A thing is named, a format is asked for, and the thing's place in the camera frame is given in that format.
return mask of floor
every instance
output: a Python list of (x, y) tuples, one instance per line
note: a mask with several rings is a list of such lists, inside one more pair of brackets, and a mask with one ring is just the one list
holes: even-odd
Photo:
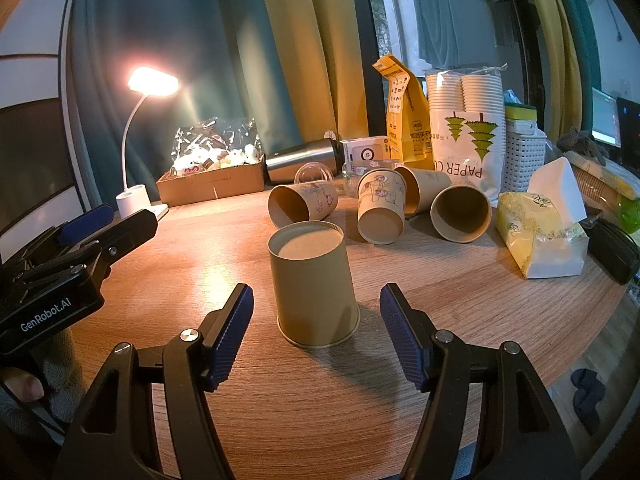
[[(570, 376), (577, 368), (596, 370), (607, 389), (604, 399), (597, 405), (600, 429), (589, 436), (574, 412), (573, 398), (576, 388)], [(624, 295), (609, 322), (594, 339), (587, 351), (571, 366), (550, 389), (575, 453), (584, 466), (604, 441), (618, 420), (638, 379), (640, 378), (640, 310)]]

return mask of desk lamp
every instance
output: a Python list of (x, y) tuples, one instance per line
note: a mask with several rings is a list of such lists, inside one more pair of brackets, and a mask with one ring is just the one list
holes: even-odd
[(116, 197), (118, 211), (120, 212), (120, 218), (124, 218), (141, 209), (149, 209), (155, 213), (157, 219), (160, 219), (165, 215), (169, 206), (167, 204), (151, 205), (144, 184), (137, 184), (132, 187), (127, 186), (127, 170), (125, 168), (124, 157), (125, 142), (127, 140), (129, 125), (143, 101), (149, 95), (169, 96), (175, 94), (178, 89), (178, 80), (174, 76), (165, 74), (159, 70), (140, 66), (131, 74), (129, 78), (129, 88), (135, 92), (140, 92), (142, 97), (133, 108), (127, 124), (124, 127), (124, 133), (122, 134), (122, 183), (124, 184), (124, 191)]

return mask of wooden table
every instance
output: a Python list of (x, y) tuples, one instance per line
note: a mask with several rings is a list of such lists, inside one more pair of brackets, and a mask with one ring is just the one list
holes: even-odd
[[(520, 342), (551, 384), (602, 329), (625, 288), (588, 258), (581, 276), (526, 280), (493, 226), (467, 245), (437, 237), (428, 216), (389, 246), (358, 234), (357, 202), (341, 197), (328, 220), (345, 232), (362, 320), (347, 342), (305, 351), (276, 326), (267, 240), (268, 192), (172, 208), (156, 237), (113, 266), (104, 307), (74, 326), (90, 383), (114, 345), (164, 344), (249, 284), (255, 311), (229, 380), (209, 405), (239, 480), (379, 479), (400, 471), (427, 395), (405, 380), (378, 309), (397, 282), (414, 308), (470, 344)], [(160, 391), (163, 463), (175, 473)], [(473, 386), (463, 444), (477, 434)]]

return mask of white plastic basket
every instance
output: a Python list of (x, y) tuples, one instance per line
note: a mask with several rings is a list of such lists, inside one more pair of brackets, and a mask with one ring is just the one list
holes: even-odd
[(527, 190), (531, 175), (545, 163), (545, 139), (541, 130), (535, 136), (527, 136), (507, 129), (503, 191)]

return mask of human hand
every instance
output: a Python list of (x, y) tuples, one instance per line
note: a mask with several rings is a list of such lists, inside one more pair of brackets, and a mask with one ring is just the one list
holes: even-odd
[(24, 370), (0, 367), (0, 381), (22, 402), (33, 402), (44, 396), (40, 380)]

